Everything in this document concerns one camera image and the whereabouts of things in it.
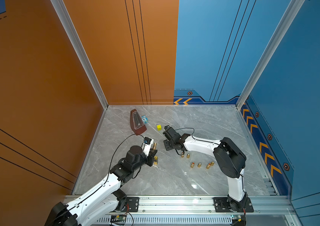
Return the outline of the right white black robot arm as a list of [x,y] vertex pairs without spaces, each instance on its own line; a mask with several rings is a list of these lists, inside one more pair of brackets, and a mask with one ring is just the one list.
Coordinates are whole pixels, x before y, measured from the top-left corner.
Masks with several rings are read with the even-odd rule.
[[180,135],[177,132],[163,132],[163,134],[167,150],[199,152],[214,157],[221,171],[227,176],[229,209],[233,212],[243,212],[246,209],[248,194],[244,188],[244,169],[247,158],[230,138],[208,140],[187,133]]

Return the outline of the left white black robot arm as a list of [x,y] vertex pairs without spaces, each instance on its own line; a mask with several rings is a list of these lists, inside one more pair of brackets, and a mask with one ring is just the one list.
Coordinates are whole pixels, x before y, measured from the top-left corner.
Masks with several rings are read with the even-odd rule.
[[107,213],[123,210],[127,195],[121,191],[121,186],[133,179],[135,171],[143,165],[151,167],[157,152],[149,145],[132,146],[102,181],[75,200],[56,204],[45,225],[91,226]]

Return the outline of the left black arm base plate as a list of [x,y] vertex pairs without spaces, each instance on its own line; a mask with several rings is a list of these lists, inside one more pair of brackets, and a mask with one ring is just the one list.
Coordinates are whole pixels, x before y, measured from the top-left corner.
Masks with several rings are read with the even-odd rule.
[[139,197],[127,197],[119,201],[116,207],[116,212],[138,212],[139,208]]

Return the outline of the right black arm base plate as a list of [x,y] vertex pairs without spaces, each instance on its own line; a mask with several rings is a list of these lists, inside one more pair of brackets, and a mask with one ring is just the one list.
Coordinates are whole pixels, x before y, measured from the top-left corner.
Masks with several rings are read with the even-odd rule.
[[229,197],[213,198],[216,212],[236,212],[236,213],[253,213],[254,208],[251,199],[245,196],[240,202]]

